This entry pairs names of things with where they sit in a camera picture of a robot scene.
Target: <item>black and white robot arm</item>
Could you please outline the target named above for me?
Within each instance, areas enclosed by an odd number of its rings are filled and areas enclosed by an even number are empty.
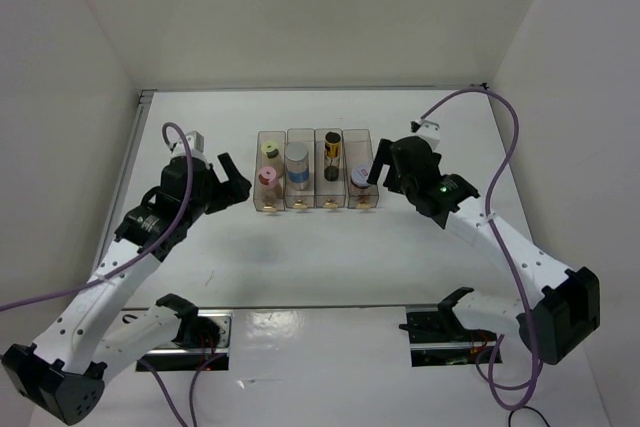
[[[169,294],[144,315],[105,335],[132,294],[153,274],[202,214],[211,214],[249,198],[251,184],[228,154],[218,156],[228,180],[220,182],[204,156],[204,139],[186,134],[192,157],[192,188],[179,224],[167,239],[126,270],[116,269],[153,246],[176,218],[187,186],[182,141],[171,146],[171,161],[160,185],[125,215],[115,240],[88,283],[54,323],[30,346],[12,345],[2,364],[18,391],[67,425],[84,419],[106,384],[149,350],[166,342],[194,345],[199,335],[219,338],[218,327],[198,317],[198,308]]]
[[[416,134],[396,142],[383,139],[371,168],[369,183],[376,184],[382,166],[389,165],[384,186],[403,194],[422,215],[433,219],[473,247],[505,275],[511,269],[494,235],[492,220],[511,254],[529,305],[540,359],[557,364],[600,324],[597,276],[588,268],[578,271],[536,247],[496,212],[487,215],[478,191],[457,174],[442,175],[441,155],[434,152],[440,128],[425,120],[412,123]],[[483,295],[470,287],[453,292],[439,310],[450,319],[449,330],[490,330],[519,335],[530,348],[521,299]]]

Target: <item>label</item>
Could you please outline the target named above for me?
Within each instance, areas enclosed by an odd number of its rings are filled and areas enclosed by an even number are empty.
[[[301,184],[302,182],[306,182],[309,180],[309,169],[303,170],[302,172],[287,172],[287,176],[291,182],[296,182]]]

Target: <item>purple cable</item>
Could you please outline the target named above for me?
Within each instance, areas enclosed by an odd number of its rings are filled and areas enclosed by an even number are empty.
[[[204,362],[201,366],[198,367],[198,370],[196,370],[196,373],[193,375],[193,379],[191,379],[191,386],[189,387],[189,410],[191,411],[191,420],[193,420],[193,427],[198,427],[198,420],[196,419],[196,411],[193,405],[193,396],[195,393],[196,380],[198,380],[198,376],[200,375],[200,373],[204,369],[206,369],[209,366],[209,364],[218,360],[223,355],[224,354],[216,354],[212,356],[210,359],[208,359],[206,362]],[[162,381],[162,378],[160,377],[160,374],[158,374],[158,371],[149,362],[147,362],[144,359],[140,359],[138,360],[138,362],[145,369],[151,372],[151,375],[153,375],[153,377],[156,379],[156,382],[158,382],[158,385],[160,386],[160,390],[162,390],[162,394],[164,395],[164,398],[167,399],[167,404],[169,404],[169,408],[171,409],[171,412],[173,412],[173,415],[175,416],[175,418],[178,420],[178,423],[182,427],[189,427],[189,425],[185,422],[185,420],[180,415],[180,412],[178,412],[178,409],[176,409],[176,406],[173,403],[173,399],[171,398],[171,394],[169,394],[169,391],[167,390],[167,386]]]
[[[529,402],[529,400],[531,400],[531,397],[533,396],[533,393],[535,392],[535,389],[536,389],[536,385],[537,385],[537,382],[538,382],[538,376],[540,375],[541,360],[540,360],[539,351],[538,351],[538,338],[537,338],[536,331],[535,331],[535,328],[534,328],[534,323],[533,323],[533,314],[531,313],[531,307],[529,305],[529,299],[527,298],[527,293],[525,291],[524,284],[522,283],[522,279],[520,278],[520,274],[518,274],[518,269],[516,268],[516,265],[515,265],[515,262],[513,261],[513,258],[511,257],[511,253],[509,252],[509,249],[508,249],[507,245],[505,244],[504,239],[502,238],[502,235],[500,235],[500,231],[498,230],[498,227],[496,226],[495,222],[493,220],[491,220],[490,214],[491,214],[491,198],[493,196],[493,191],[494,191],[494,189],[496,187],[496,184],[498,183],[498,180],[500,179],[500,176],[502,175],[504,170],[507,168],[507,165],[509,165],[509,161],[511,160],[511,157],[513,157],[513,153],[516,150],[516,145],[518,143],[518,137],[520,136],[520,121],[518,119],[518,114],[516,113],[516,111],[513,108],[513,106],[504,97],[502,97],[501,95],[498,95],[498,94],[496,94],[494,92],[491,92],[491,91],[488,91],[488,90],[484,90],[484,89],[480,89],[480,88],[477,88],[477,87],[469,87],[469,88],[466,88],[466,89],[457,90],[457,91],[447,95],[442,100],[440,100],[438,103],[436,103],[433,107],[431,107],[420,118],[421,119],[427,118],[434,111],[436,111],[438,108],[440,108],[444,103],[448,102],[449,100],[453,99],[454,97],[457,97],[458,95],[468,94],[468,93],[484,94],[484,95],[486,95],[488,97],[492,97],[492,98],[500,101],[502,103],[502,105],[504,105],[507,108],[507,110],[511,114],[511,118],[513,119],[513,138],[511,139],[511,144],[509,145],[509,148],[507,149],[507,153],[506,153],[506,155],[504,157],[504,160],[500,164],[500,167],[498,167],[498,170],[496,171],[495,175],[491,179],[491,182],[489,183],[489,188],[487,189],[487,195],[485,197],[484,210],[485,210],[485,215],[487,216],[488,219],[490,219],[489,220],[489,226],[491,227],[491,231],[493,232],[493,235],[496,238],[496,241],[498,242],[498,245],[500,246],[500,250],[502,251],[502,253],[505,256],[507,264],[509,264],[509,269],[511,270],[511,273],[513,275],[513,279],[514,279],[514,281],[516,283],[516,287],[518,288],[518,293],[520,294],[520,297],[522,299],[522,306],[524,308],[524,315],[525,315],[525,320],[526,320],[526,323],[527,323],[527,330],[529,331],[529,336],[530,336],[530,340],[531,340],[531,377],[530,377],[529,381],[525,382],[524,384],[521,384],[519,386],[509,387],[509,388],[507,388],[507,386],[504,386],[504,385],[499,385],[494,381],[493,371],[494,371],[494,366],[495,366],[495,362],[496,362],[496,357],[498,355],[498,347],[500,346],[500,344],[502,343],[502,340],[504,339],[504,336],[500,336],[498,338],[498,341],[496,342],[496,348],[491,349],[491,357],[489,359],[489,373],[488,373],[488,376],[485,377],[483,375],[483,378],[485,378],[487,380],[487,382],[489,383],[489,388],[491,389],[491,394],[493,395],[493,398],[496,400],[498,405],[500,405],[500,407],[502,407],[505,410],[514,411],[514,410],[518,410],[518,409],[522,408],[523,406],[525,406]],[[519,402],[517,402],[516,404],[507,404],[498,395],[498,389],[502,389],[502,390],[520,390],[521,388],[525,388],[525,387],[526,387],[527,391],[523,395],[522,399]]]
[[[116,275],[122,273],[123,271],[127,270],[131,266],[135,265],[137,262],[139,262],[141,259],[143,259],[147,255],[149,255],[151,252],[157,249],[160,245],[162,245],[162,243],[165,240],[167,240],[169,236],[173,233],[176,227],[178,227],[178,224],[182,220],[182,216],[187,210],[187,206],[189,205],[189,198],[191,197],[191,188],[193,186],[193,159],[191,157],[191,149],[189,148],[189,143],[187,141],[187,137],[184,135],[184,132],[180,127],[178,127],[173,122],[167,122],[162,126],[162,138],[164,139],[165,143],[168,146],[170,145],[169,139],[167,138],[168,128],[172,128],[173,130],[175,130],[178,136],[180,137],[180,140],[182,140],[182,143],[184,144],[185,155],[187,157],[187,186],[184,190],[184,197],[182,198],[180,209],[178,210],[178,213],[173,219],[173,222],[171,222],[169,227],[167,227],[167,230],[165,230],[164,233],[160,237],[158,237],[158,239],[153,244],[151,244],[149,247],[147,247],[145,250],[140,252],[131,260],[122,264],[117,269],[112,270],[111,272],[106,274],[104,276],[105,279],[111,279],[112,277],[115,277]],[[92,287],[95,287],[96,285],[99,285],[102,282],[104,282],[104,280],[102,279],[93,280],[79,287],[72,287],[70,289],[60,290],[58,292],[52,292],[50,294],[39,295],[39,296],[31,297],[28,299],[10,302],[8,304],[0,305],[0,312],[6,312],[7,310],[16,309],[18,307],[24,307],[25,305],[37,304],[38,302],[45,302],[47,300],[58,299],[60,297],[66,297],[68,295],[75,295],[79,292],[82,292],[83,290],[87,290]]]

